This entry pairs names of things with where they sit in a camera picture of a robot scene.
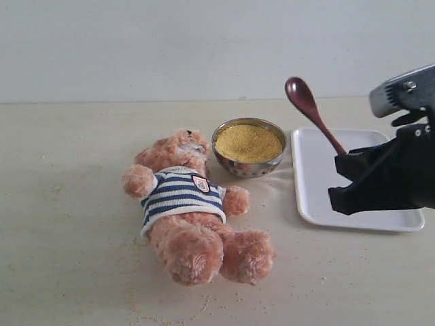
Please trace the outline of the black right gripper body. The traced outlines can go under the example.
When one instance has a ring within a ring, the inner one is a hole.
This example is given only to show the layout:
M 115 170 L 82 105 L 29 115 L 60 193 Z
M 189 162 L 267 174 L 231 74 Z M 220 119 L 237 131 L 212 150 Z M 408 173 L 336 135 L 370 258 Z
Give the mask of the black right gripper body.
M 401 92 L 399 106 L 408 113 L 394 120 L 397 126 L 394 165 L 403 173 L 434 176 L 434 95 Z

